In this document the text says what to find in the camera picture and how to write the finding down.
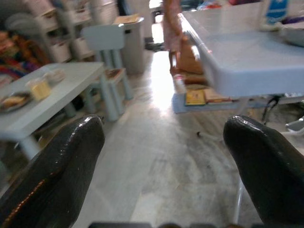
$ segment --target chair leg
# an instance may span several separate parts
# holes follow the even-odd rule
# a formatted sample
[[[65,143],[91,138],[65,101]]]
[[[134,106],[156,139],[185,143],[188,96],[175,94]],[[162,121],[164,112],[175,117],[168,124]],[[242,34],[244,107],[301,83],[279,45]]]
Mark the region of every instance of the chair leg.
[[[120,115],[122,115],[122,114],[124,114],[124,106],[123,106],[122,99],[119,95],[119,92],[117,91],[116,85],[115,85],[115,83],[110,83],[109,86],[110,86],[113,96],[114,96],[117,111]]]
[[[108,86],[108,82],[106,81],[106,76],[105,76],[104,72],[100,75],[100,88],[101,88],[101,93],[104,98],[109,121],[118,120],[119,115],[116,110],[114,100],[112,99],[112,96],[111,96],[111,93],[109,90],[109,86]]]
[[[124,86],[125,98],[127,100],[133,99],[133,92],[132,92],[131,86],[129,84],[127,74],[124,74],[124,76],[123,76],[123,86]]]

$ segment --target white table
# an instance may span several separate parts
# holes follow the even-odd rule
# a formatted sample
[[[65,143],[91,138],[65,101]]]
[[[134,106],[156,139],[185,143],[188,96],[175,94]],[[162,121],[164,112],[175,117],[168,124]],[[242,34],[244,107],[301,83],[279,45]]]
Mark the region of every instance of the white table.
[[[291,1],[293,12],[301,1]],[[220,94],[239,96],[237,114],[249,97],[304,92],[304,48],[285,43],[277,32],[257,30],[260,3],[183,12],[183,28],[198,47],[210,85]],[[287,99],[292,103],[304,97]],[[238,223],[243,183],[239,180],[232,222]]]
[[[104,70],[102,63],[49,64],[0,89],[0,97],[28,91],[25,84],[29,80],[41,77],[55,68],[63,69],[66,77],[52,88],[50,96],[39,102],[31,101],[14,112],[0,114],[0,140],[20,142],[29,159],[40,151],[31,134],[62,108],[73,111],[70,102]]]

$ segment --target bag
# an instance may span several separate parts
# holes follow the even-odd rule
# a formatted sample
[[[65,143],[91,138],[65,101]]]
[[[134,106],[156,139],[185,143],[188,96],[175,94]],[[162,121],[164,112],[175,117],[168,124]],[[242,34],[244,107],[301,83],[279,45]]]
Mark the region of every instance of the bag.
[[[198,75],[203,74],[201,63],[195,59],[190,42],[182,40],[180,48],[180,53],[177,56],[177,68]]]

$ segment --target plate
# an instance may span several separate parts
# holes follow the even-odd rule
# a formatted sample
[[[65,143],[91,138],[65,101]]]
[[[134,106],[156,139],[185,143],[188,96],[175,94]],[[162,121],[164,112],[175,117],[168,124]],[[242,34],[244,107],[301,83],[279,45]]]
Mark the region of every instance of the plate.
[[[24,100],[14,106],[5,107],[4,101],[10,97],[17,96],[17,97],[24,97]],[[9,96],[2,97],[0,99],[0,113],[8,113],[12,112],[14,110],[17,110],[23,106],[25,106],[27,103],[29,103],[33,98],[31,97],[29,92],[15,92],[10,94]]]

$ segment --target food on plate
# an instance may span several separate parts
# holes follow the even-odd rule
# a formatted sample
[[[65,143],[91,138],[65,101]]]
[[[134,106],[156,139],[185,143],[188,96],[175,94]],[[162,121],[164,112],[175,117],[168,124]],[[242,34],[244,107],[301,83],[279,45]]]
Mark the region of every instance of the food on plate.
[[[10,96],[2,101],[4,107],[9,108],[22,103],[26,98],[22,96]]]

